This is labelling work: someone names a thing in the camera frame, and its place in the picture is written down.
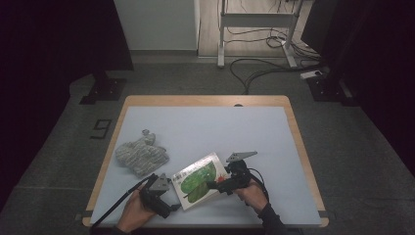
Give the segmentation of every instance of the hand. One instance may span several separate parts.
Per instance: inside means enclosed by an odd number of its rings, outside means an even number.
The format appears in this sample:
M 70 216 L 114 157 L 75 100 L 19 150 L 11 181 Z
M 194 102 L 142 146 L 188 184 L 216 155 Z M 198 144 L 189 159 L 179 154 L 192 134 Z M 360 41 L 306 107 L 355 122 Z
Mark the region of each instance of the hand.
M 247 188 L 236 189 L 233 192 L 239 196 L 241 201 L 245 201 L 254 208 L 257 214 L 260 214 L 262 209 L 268 204 L 261 187 L 253 179 L 251 179 Z
M 144 207 L 140 199 L 140 187 L 135 190 L 127 201 L 121 218 L 116 227 L 125 233 L 143 226 L 156 213 Z

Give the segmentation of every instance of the black stand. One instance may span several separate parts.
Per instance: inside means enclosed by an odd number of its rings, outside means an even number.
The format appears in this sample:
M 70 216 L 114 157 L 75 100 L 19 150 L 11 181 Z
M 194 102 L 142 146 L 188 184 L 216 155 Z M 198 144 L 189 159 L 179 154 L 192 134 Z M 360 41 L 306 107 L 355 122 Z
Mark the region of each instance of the black stand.
M 87 96 L 79 102 L 80 105 L 94 105 L 96 101 L 117 101 L 126 83 L 125 78 L 108 78 L 104 70 L 92 72 L 95 83 Z

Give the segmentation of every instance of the white wall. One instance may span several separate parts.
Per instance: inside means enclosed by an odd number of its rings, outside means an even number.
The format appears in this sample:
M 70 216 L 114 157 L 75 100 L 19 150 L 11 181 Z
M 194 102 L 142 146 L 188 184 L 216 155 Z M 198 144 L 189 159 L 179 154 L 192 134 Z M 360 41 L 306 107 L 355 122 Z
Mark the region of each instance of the white wall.
M 199 0 L 115 0 L 130 50 L 197 50 Z

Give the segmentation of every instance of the black curtain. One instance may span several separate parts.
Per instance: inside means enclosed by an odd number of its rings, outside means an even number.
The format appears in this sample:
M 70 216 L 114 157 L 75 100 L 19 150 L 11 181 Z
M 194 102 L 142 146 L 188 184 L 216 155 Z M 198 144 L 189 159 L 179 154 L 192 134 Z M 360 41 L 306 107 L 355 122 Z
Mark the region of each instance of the black curtain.
M 69 99 L 92 70 L 133 70 L 113 0 L 0 3 L 3 207 Z

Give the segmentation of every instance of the wooden table edge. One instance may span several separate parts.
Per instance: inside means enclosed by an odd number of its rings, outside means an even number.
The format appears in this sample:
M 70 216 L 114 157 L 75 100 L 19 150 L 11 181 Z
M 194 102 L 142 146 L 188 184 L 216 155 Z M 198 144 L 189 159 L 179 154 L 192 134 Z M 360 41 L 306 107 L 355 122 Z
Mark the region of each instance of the wooden table edge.
M 130 106 L 176 106 L 176 107 L 192 107 L 192 106 L 225 106 L 232 107 L 235 105 L 243 106 L 270 106 L 270 107 L 284 107 L 287 115 L 289 127 L 292 131 L 296 147 L 299 152 L 300 161 L 304 170 L 305 178 L 308 183 L 308 187 L 311 191 L 314 203 L 320 212 L 325 212 L 323 200 L 321 198 L 320 191 L 317 186 L 317 182 L 314 177 L 310 161 L 308 159 L 305 146 L 302 142 L 300 130 L 297 125 L 297 121 L 294 115 L 293 108 L 290 100 L 287 96 L 208 96 L 208 95 L 137 95 L 128 96 L 122 106 L 119 118 L 116 122 L 115 130 L 109 144 L 107 154 L 104 157 L 103 164 L 95 182 L 94 189 L 91 193 L 88 205 L 86 207 L 86 216 L 82 218 L 82 223 L 85 226 L 91 226 L 92 211 L 95 208 L 98 195 L 100 193 L 104 177 L 107 173 L 107 168 L 110 163 L 110 159 L 113 155 L 116 139 L 118 138 L 122 122 L 125 114 Z M 325 227 L 329 224 L 328 217 L 321 218 L 321 225 L 319 227 Z

